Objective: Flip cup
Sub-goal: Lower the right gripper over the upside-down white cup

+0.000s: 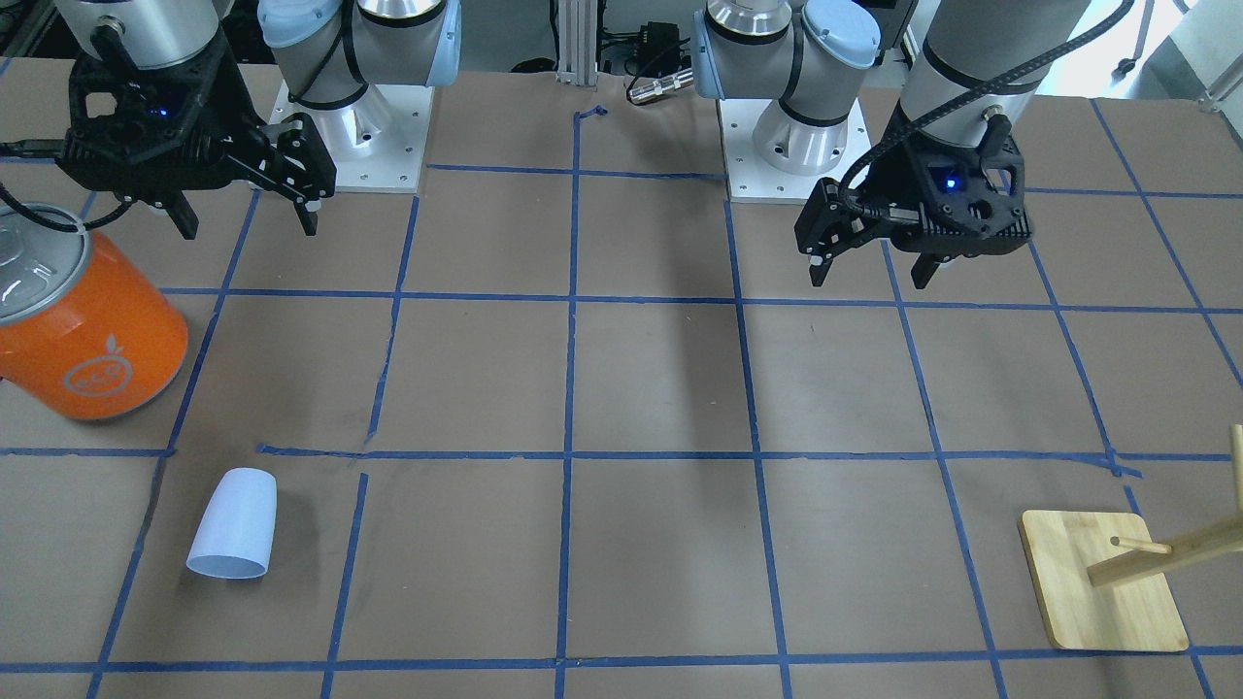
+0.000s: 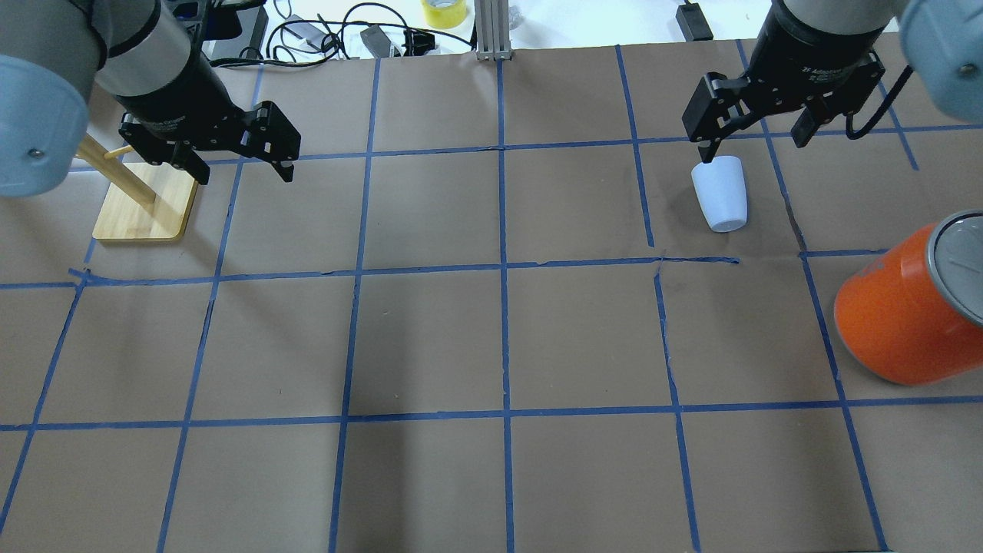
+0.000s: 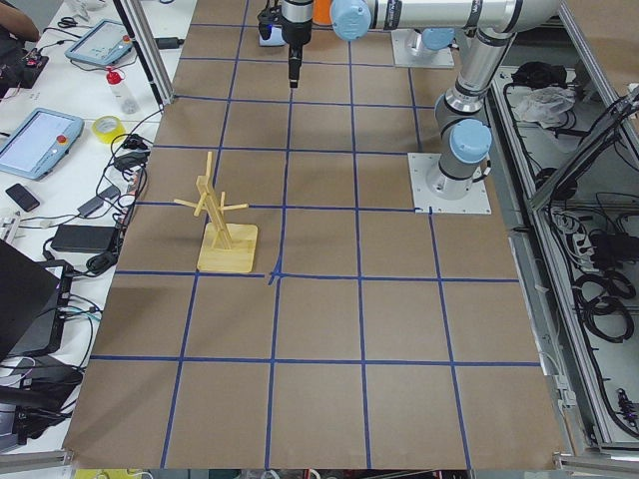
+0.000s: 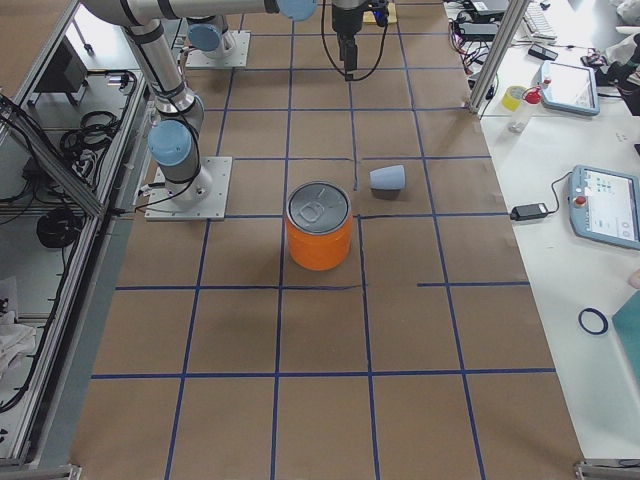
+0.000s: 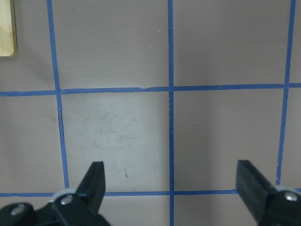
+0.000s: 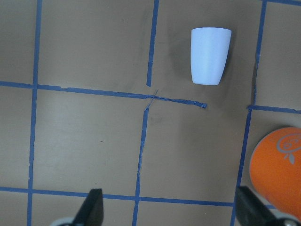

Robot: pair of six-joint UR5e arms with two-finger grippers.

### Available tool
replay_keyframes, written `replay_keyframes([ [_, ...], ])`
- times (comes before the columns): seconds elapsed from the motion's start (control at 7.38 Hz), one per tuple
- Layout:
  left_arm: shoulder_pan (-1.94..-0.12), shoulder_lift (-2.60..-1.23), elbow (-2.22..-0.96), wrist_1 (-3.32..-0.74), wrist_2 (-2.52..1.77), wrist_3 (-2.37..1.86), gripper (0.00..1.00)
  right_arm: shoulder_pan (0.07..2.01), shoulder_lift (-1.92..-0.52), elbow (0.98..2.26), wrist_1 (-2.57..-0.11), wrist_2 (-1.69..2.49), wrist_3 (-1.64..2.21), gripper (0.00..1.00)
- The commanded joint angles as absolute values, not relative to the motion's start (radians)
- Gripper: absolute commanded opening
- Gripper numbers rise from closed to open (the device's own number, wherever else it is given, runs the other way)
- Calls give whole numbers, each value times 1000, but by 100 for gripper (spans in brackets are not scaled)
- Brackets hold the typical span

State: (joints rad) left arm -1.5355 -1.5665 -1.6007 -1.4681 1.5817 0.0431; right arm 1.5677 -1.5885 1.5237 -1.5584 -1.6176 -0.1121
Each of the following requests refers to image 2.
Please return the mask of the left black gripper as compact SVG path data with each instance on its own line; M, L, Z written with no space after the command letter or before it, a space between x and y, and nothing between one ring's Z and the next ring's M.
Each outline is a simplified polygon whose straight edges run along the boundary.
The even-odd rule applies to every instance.
M293 182L301 133L273 101L239 108L207 58L191 58L159 90L116 101L125 109L119 135L150 164L169 164L207 186L210 165L200 154L225 151L264 161Z

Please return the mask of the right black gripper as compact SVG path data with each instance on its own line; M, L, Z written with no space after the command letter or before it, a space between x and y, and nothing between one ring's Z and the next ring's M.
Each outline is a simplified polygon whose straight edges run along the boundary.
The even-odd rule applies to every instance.
M790 137L805 148L829 119L863 108L884 74L872 53L881 33L837 35L798 20L765 20L744 74L704 74L683 110L686 136L702 164L713 161L724 139L750 126L750 113L804 108Z

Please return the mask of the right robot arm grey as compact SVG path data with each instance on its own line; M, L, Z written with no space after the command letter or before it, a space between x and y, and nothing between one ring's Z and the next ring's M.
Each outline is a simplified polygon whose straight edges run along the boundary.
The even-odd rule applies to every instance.
M948 117L982 118L982 7L979 1L773 1L745 71L703 75L681 116L702 162L720 142L766 117L796 113L791 137L805 147L822 126L846 119L846 136L866 136L919 74ZM867 123L854 117L885 74L875 42L899 26L906 66Z

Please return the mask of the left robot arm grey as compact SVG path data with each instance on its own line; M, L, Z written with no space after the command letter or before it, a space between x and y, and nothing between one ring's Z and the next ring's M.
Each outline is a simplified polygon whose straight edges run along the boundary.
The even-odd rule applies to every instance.
M49 192L87 134L98 85L125 109L119 133L148 164L207 184L203 151L266 161L293 179L301 135L271 101L232 101L201 49L238 34L212 1L175 15L174 1L4 1L1 4L1 191Z

